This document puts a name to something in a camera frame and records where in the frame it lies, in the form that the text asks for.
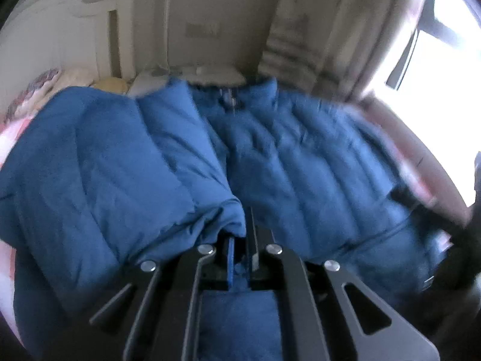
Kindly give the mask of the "cream fluffy pillow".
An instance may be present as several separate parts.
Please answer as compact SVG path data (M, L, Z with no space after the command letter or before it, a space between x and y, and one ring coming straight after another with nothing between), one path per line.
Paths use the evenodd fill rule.
M66 69L61 73L60 78L55 83L55 87L64 89L70 86L90 86L95 80L95 74L93 74L89 69Z

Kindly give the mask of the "dark framed window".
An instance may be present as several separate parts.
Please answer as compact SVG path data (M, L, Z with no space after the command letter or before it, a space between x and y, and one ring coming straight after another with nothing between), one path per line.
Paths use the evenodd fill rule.
M401 88L423 37L449 47L480 44L480 0L426 0L420 19L386 85Z

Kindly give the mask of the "patterned beige curtain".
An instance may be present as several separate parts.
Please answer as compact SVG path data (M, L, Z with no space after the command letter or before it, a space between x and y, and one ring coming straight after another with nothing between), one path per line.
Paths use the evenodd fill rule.
M426 0L279 0L258 72L339 103L386 82Z

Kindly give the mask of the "wall power socket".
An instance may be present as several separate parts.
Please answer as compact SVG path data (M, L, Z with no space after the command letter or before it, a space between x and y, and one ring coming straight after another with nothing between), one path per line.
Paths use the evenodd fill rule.
M221 25L217 22L212 23L191 23L185 26L185 36L187 38L218 38L221 33Z

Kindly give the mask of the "white standing lamp pole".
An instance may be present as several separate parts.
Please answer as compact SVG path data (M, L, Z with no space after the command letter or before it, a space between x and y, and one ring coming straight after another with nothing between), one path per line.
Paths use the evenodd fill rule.
M163 60L162 67L167 71L170 71L170 58L169 58L169 33L170 33L170 5L171 0L164 0L163 4L163 24L162 24L162 52Z

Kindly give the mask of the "blue quilted puffer jacket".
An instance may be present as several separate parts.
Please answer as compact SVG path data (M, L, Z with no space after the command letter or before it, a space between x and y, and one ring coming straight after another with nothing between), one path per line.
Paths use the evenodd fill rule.
M409 317L439 232L390 198L404 183L373 125L275 80L180 80L132 99L58 93L22 134L22 194L41 284L3 314L35 359L120 274L256 223L302 259L334 259Z

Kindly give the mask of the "yellow cushion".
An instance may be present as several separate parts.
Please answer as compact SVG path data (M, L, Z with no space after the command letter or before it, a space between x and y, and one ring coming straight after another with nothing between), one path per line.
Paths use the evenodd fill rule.
M129 90L129 83L119 77L106 77L94 82L91 87L113 94L126 94Z

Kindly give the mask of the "pink white checkered bed sheet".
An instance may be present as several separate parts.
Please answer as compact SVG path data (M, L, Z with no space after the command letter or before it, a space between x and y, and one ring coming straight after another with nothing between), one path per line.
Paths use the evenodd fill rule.
M12 314L41 284L41 271L32 254L29 209L22 194L29 187L22 175L29 165L22 134L32 119L14 122L1 133L1 312Z

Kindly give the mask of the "white wooden headboard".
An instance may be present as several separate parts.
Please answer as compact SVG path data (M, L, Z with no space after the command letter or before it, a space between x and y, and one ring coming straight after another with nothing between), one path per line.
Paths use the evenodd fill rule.
M136 75L134 0L25 0L1 29L1 109L49 69Z

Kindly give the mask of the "brown wooden window sill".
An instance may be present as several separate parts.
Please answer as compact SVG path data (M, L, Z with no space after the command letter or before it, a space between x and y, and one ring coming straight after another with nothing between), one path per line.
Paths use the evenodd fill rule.
M356 107L393 141L412 175L412 188L428 206L460 225L471 219L471 210L432 152L387 105L369 97Z

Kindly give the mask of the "white bedside table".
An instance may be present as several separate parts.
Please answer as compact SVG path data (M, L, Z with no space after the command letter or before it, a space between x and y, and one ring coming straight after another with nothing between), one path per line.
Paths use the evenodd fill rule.
M233 66L184 66L167 69L156 67L144 70L133 80L127 92L129 97L138 97L156 91L172 78L184 80L197 86L243 86L245 77Z

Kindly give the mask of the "colourful patterned pillow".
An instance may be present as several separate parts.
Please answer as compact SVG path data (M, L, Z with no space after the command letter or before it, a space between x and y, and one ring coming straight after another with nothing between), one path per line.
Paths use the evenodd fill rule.
M60 69L50 69L41 73L12 100L4 116L4 123L25 117L32 113L34 106L43 100L58 82Z

